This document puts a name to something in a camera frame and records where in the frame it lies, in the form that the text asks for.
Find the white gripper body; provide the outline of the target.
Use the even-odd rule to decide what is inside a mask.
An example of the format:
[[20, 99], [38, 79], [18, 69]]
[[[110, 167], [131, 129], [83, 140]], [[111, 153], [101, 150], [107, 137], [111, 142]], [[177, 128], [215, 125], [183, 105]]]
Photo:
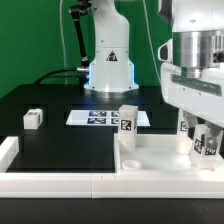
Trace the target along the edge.
[[183, 75], [174, 64], [173, 40], [158, 49], [161, 91], [166, 103], [224, 128], [224, 62], [199, 71], [198, 78]]

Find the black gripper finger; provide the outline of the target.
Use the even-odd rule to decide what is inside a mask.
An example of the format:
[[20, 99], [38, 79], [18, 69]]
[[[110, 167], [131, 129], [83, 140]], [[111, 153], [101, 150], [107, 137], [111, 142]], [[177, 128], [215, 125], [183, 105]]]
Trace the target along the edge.
[[195, 127], [198, 124], [198, 119], [195, 115], [185, 112], [184, 113], [184, 120], [186, 122], [187, 126], [187, 136], [190, 139], [194, 138], [194, 132], [195, 132]]
[[205, 148], [216, 149], [219, 143], [218, 136], [222, 128], [208, 121], [205, 122], [205, 127]]

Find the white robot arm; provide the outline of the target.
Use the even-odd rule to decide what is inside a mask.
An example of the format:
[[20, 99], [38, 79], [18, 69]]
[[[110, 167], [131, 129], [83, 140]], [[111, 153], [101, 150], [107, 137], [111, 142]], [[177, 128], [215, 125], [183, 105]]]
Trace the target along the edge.
[[[85, 91], [110, 97], [138, 89], [129, 60], [129, 22], [114, 0], [90, 0], [95, 58]], [[172, 37], [158, 49], [164, 100], [185, 118], [205, 120], [202, 146], [218, 147], [224, 129], [224, 0], [158, 0]]]

